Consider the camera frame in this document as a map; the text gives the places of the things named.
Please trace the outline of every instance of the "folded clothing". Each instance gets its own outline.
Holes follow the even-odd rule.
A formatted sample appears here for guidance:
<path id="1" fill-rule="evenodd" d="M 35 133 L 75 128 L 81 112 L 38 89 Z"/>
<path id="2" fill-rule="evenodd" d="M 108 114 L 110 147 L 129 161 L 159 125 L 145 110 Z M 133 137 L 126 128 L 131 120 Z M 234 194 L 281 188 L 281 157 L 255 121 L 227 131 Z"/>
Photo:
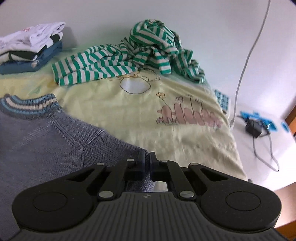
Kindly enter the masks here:
<path id="1" fill-rule="evenodd" d="M 31 51 L 8 51 L 0 55 L 0 64 L 7 61 L 13 61 L 13 60 L 14 61 L 34 61 L 44 50 L 46 50 L 53 44 L 59 42 L 62 38 L 63 38 L 62 32 L 50 36 L 46 45 L 38 53 L 31 52 Z"/>
<path id="2" fill-rule="evenodd" d="M 98 162 L 110 167 L 136 159 L 142 150 L 67 115 L 54 94 L 28 100 L 4 96 L 0 99 L 0 123 L 2 240 L 19 231 L 11 205 L 21 191 Z M 145 162 L 149 163 L 148 152 Z M 133 190 L 153 189 L 148 174 L 144 181 L 133 184 Z"/>
<path id="3" fill-rule="evenodd" d="M 11 50 L 38 53 L 46 45 L 50 36 L 61 32 L 64 26 L 65 22 L 39 24 L 0 37 L 0 54 Z"/>
<path id="4" fill-rule="evenodd" d="M 119 45 L 92 46 L 52 65 L 59 85 L 98 80 L 129 74 L 144 68 L 144 64 L 193 82 L 205 80 L 204 71 L 192 59 L 193 52 L 182 48 L 180 36 L 164 23 L 154 19 L 137 23 Z"/>
<path id="5" fill-rule="evenodd" d="M 35 61 L 8 61 L 0 65 L 0 74 L 17 74 L 34 72 L 41 69 L 52 57 L 62 51 L 62 42 L 53 44 L 45 49 Z"/>

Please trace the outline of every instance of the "sweater sleeve seam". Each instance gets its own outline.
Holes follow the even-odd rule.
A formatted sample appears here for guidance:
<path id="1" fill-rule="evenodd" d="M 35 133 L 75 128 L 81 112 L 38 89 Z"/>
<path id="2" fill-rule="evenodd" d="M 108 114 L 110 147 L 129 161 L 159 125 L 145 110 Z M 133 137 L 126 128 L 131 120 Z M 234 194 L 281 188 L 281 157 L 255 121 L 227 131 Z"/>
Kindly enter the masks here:
<path id="1" fill-rule="evenodd" d="M 67 142 L 69 143 L 71 146 L 75 145 L 76 147 L 78 147 L 81 151 L 83 151 L 83 146 L 76 141 L 71 135 L 69 135 L 62 127 L 61 125 L 52 117 L 49 117 L 50 120 L 52 121 L 52 123 L 54 124 L 55 129 L 57 130 L 57 132 L 59 133 L 59 135 Z"/>
<path id="2" fill-rule="evenodd" d="M 98 133 L 93 137 L 91 138 L 88 142 L 86 142 L 82 147 L 85 147 L 87 145 L 89 145 L 90 143 L 92 143 L 95 139 L 97 139 L 105 130 L 102 129 L 100 131 L 98 131 Z"/>

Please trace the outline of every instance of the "black power adapter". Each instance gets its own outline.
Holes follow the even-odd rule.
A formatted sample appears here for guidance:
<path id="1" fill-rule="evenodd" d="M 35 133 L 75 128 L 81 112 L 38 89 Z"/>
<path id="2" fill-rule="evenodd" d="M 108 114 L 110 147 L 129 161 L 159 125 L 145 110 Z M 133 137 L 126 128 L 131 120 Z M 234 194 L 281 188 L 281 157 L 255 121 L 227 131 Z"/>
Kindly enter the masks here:
<path id="1" fill-rule="evenodd" d="M 258 138 L 262 133 L 262 127 L 254 120 L 248 120 L 246 125 L 246 131 L 253 137 Z"/>

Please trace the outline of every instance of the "striped ribbed collar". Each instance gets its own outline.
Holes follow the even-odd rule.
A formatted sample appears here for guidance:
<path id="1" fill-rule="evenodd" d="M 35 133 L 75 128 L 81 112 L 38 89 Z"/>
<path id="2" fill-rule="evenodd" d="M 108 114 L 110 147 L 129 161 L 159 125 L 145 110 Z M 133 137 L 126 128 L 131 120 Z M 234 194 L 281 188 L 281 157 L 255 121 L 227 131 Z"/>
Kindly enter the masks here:
<path id="1" fill-rule="evenodd" d="M 5 95 L 0 99 L 0 110 L 10 116 L 22 119 L 36 119 L 50 116 L 60 109 L 54 94 L 35 99 L 22 100 L 17 96 Z"/>

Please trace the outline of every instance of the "striped clothing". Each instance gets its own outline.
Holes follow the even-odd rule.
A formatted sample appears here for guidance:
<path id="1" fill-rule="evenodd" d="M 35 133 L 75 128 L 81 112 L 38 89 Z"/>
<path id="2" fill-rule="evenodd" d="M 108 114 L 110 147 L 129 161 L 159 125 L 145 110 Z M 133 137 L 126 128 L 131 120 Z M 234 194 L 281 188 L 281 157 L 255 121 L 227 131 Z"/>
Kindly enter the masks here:
<path id="1" fill-rule="evenodd" d="M 202 83 L 205 74 L 192 51 L 182 48 L 179 35 L 161 21 L 144 20 L 137 23 L 119 45 L 89 47 L 52 65 L 55 81 L 59 85 L 98 80 L 129 74 L 152 66 L 161 74 L 174 70 L 178 75 Z"/>

